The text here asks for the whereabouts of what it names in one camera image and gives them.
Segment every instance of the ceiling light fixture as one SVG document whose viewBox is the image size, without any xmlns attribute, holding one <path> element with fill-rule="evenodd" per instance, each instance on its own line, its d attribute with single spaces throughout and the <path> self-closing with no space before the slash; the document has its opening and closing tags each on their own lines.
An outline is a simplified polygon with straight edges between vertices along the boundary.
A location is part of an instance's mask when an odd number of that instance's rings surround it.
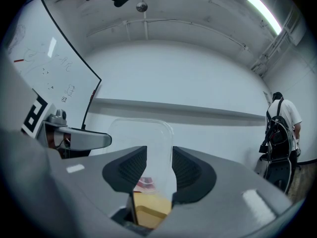
<svg viewBox="0 0 317 238">
<path fill-rule="evenodd" d="M 260 13 L 267 19 L 267 21 L 273 27 L 277 35 L 279 35 L 280 32 L 282 31 L 282 28 L 278 24 L 277 20 L 274 18 L 273 14 L 264 5 L 264 3 L 262 3 L 261 0 L 248 0 L 248 1 L 260 11 Z"/>
</svg>

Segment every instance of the whiteboard frame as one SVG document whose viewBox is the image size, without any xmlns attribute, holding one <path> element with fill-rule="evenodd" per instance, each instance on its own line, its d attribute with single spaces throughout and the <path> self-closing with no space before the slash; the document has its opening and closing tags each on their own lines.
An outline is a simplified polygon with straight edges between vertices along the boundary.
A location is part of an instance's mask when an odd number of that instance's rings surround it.
<svg viewBox="0 0 317 238">
<path fill-rule="evenodd" d="M 28 2 L 26 2 L 21 10 L 23 10 L 23 7 L 26 6 L 28 3 L 32 2 L 33 0 L 30 0 Z M 56 28 L 58 29 L 58 31 L 60 32 L 60 34 L 63 36 L 63 38 L 66 40 L 66 42 L 69 44 L 69 46 L 73 49 L 73 51 L 76 53 L 76 55 L 81 59 L 81 61 L 83 61 L 83 63 L 89 68 L 89 70 L 91 70 L 93 72 L 93 74 L 99 79 L 99 83 L 97 84 L 95 90 L 92 92 L 92 95 L 90 97 L 90 101 L 89 101 L 89 104 L 88 104 L 88 107 L 86 109 L 86 112 L 85 112 L 85 115 L 84 115 L 84 119 L 83 119 L 83 123 L 81 125 L 81 129 L 85 129 L 86 125 L 85 125 L 85 120 L 86 120 L 86 116 L 87 116 L 87 113 L 88 113 L 88 110 L 89 110 L 89 107 L 90 107 L 90 104 L 95 96 L 95 93 L 102 81 L 102 79 L 93 71 L 93 69 L 90 68 L 90 66 L 86 63 L 86 61 L 81 57 L 81 55 L 77 52 L 77 50 L 74 48 L 74 46 L 71 44 L 71 42 L 67 39 L 67 37 L 64 35 L 63 31 L 60 29 L 60 27 L 58 26 L 58 24 L 56 23 L 56 21 L 54 20 L 52 14 L 50 13 L 48 7 L 46 6 L 44 0 L 41 0 L 46 12 L 48 13 L 48 15 L 50 16 L 52 22 L 54 23 L 54 25 L 56 26 Z"/>
</svg>

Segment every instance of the yellow sponge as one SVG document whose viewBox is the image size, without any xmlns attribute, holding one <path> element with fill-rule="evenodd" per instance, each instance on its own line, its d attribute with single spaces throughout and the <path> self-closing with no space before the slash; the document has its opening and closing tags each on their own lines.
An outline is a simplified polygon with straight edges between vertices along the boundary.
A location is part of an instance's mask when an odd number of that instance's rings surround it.
<svg viewBox="0 0 317 238">
<path fill-rule="evenodd" d="M 138 225 L 155 229 L 170 213 L 172 203 L 156 194 L 134 192 L 134 206 Z"/>
</svg>

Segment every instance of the ceiling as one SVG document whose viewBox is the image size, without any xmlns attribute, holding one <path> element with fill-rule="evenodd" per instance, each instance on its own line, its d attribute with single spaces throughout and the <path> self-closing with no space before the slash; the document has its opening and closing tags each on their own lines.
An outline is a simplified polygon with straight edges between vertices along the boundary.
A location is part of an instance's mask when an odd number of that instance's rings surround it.
<svg viewBox="0 0 317 238">
<path fill-rule="evenodd" d="M 257 64 L 276 42 L 271 26 L 246 0 L 144 0 L 146 13 L 136 10 L 142 0 L 120 8 L 111 0 L 45 1 L 82 56 L 119 42 L 172 40 L 214 50 L 263 75 L 267 67 L 261 70 Z M 283 25 L 292 2 L 262 1 Z"/>
</svg>

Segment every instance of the black backpack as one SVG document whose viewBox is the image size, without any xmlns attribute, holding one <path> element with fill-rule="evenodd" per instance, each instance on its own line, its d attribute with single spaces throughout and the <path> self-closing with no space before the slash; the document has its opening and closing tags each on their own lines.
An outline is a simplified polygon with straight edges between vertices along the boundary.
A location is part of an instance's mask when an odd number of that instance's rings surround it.
<svg viewBox="0 0 317 238">
<path fill-rule="evenodd" d="M 288 125 L 283 117 L 280 116 L 281 104 L 283 100 L 278 103 L 277 114 L 272 117 L 269 115 L 268 110 L 266 116 L 268 123 L 266 126 L 265 140 L 263 141 L 259 152 L 267 153 L 267 143 L 270 143 L 272 147 L 271 159 L 285 158 L 289 155 L 290 143 Z"/>
</svg>

